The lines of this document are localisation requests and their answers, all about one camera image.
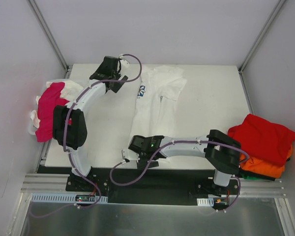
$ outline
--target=pink cloth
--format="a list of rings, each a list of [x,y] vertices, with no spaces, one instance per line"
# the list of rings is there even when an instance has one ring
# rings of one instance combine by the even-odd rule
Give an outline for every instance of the pink cloth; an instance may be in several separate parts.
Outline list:
[[[40,119],[39,128],[36,131],[38,142],[46,142],[53,138],[53,114],[56,105],[64,106],[69,101],[60,98],[64,83],[52,83],[41,95],[38,101],[37,116]]]

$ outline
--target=white table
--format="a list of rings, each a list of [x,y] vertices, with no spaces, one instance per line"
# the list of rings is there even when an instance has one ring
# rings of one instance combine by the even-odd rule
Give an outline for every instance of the white table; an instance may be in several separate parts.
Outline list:
[[[98,64],[74,64],[70,79],[85,85]],[[146,65],[154,68],[160,65]],[[169,65],[184,69],[187,80],[176,114],[176,137],[206,135],[211,129],[224,133],[241,124],[249,113],[236,66]],[[126,75],[134,78],[139,70],[130,65]],[[122,160],[121,150],[128,146],[135,102],[141,81],[122,86],[118,93],[109,91],[96,101],[87,115],[88,158],[93,167],[111,168]],[[160,169],[214,169],[204,158],[172,157],[160,162]],[[52,140],[45,166],[70,167],[67,154]],[[127,163],[123,168],[136,168]]]

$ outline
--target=white wall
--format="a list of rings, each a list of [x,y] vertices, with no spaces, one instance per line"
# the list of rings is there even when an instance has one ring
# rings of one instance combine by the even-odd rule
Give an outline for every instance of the white wall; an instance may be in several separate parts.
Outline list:
[[[241,65],[278,0],[37,0],[69,64]]]
[[[245,70],[255,113],[295,131],[295,0],[289,0]],[[295,215],[295,144],[283,174]]]
[[[35,96],[47,79],[63,75],[27,1],[0,1],[0,236],[25,173],[37,164],[40,145],[27,133]]]

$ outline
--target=red cloth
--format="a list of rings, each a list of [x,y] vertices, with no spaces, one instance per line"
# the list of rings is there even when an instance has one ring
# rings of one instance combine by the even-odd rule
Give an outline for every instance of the red cloth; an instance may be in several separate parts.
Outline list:
[[[286,163],[286,157],[295,140],[295,132],[249,114],[241,125],[229,129],[228,135],[241,143],[249,155],[277,166]]]
[[[53,138],[53,114],[56,105],[64,106],[69,101],[60,98],[64,82],[52,83],[41,95],[38,101],[37,116],[40,119],[39,128],[36,131],[38,142],[46,142]]]

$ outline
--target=printed graphic on shirt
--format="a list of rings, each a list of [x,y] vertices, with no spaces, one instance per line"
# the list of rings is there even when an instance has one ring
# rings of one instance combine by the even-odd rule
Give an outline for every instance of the printed graphic on shirt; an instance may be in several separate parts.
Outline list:
[[[138,92],[138,97],[143,97],[145,92],[146,92],[146,87],[144,85],[141,85]]]

